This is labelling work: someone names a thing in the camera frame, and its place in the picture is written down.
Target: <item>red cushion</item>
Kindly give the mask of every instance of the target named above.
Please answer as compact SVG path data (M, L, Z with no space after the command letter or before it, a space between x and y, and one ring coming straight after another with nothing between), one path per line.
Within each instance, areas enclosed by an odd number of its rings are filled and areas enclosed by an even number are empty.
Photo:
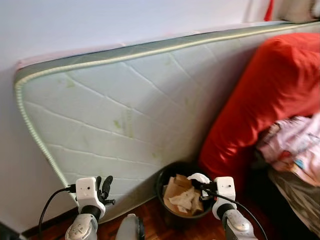
M243 188L258 133L277 120L320 109L320 34L268 39L256 51L202 147L199 165Z

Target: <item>bed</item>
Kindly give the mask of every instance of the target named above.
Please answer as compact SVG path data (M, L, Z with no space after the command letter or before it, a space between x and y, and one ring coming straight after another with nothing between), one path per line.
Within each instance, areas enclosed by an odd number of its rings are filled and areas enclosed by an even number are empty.
M15 76L19 110L67 186L113 175L102 222L154 197L157 172L191 161L267 38L320 32L284 23L209 32L31 64Z

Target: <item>wooden floor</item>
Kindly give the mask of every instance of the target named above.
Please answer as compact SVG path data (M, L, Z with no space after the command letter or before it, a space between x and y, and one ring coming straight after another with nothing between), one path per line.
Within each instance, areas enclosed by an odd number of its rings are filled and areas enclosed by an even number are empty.
M258 207L256 207L248 199L242 198L240 200L245 206L252 211L255 217L263 226L268 239L280 240L277 232L274 230L269 220L262 214ZM174 230L167 227L164 221L164 208L157 198L137 207L129 213L134 213L143 219L145 227L146 240L225 240L224 229L221 222L214 218L209 213L194 225L185 230ZM262 240L262 234L258 227L254 224L248 215L244 214L253 224L255 236ZM99 240L115 240L117 230L121 224L122 219L125 217L120 216L110 222L99 225L98 239ZM64 233L67 228L72 224L73 219L67 219L63 223L51 227L43 232L44 240L64 240Z

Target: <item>white wall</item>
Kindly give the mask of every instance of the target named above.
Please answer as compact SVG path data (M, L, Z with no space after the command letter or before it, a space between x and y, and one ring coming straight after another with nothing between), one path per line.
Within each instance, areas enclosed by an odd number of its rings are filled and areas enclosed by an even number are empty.
M250 0L1 0L0 222L18 232L34 227L50 194L62 187L17 110L13 80L19 59L239 24L246 20L249 3ZM74 206L71 198L61 193L45 219Z

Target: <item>trash can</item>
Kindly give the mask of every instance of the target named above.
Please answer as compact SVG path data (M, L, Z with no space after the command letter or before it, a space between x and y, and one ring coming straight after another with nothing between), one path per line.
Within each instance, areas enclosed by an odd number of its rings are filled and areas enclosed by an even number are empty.
M176 214L175 212L171 211L164 203L163 199L163 186L167 185L169 182L170 177L175 177L176 174L184 175L186 177L195 174L195 173L201 173L206 175L209 179L210 177L204 173L201 168L199 168L194 163L189 162L174 162L172 164L169 164L168 166L164 167L155 182L155 193L159 201L161 202L162 206L164 207L164 221L168 227L176 228L176 229L182 229L186 228L189 225L192 225L195 223L196 220L204 217L206 214L212 211L212 207L214 204L214 201L206 200L203 201L203 212L198 215L194 216L181 216ZM200 189L200 183L196 180L192 180L192 185L196 189Z

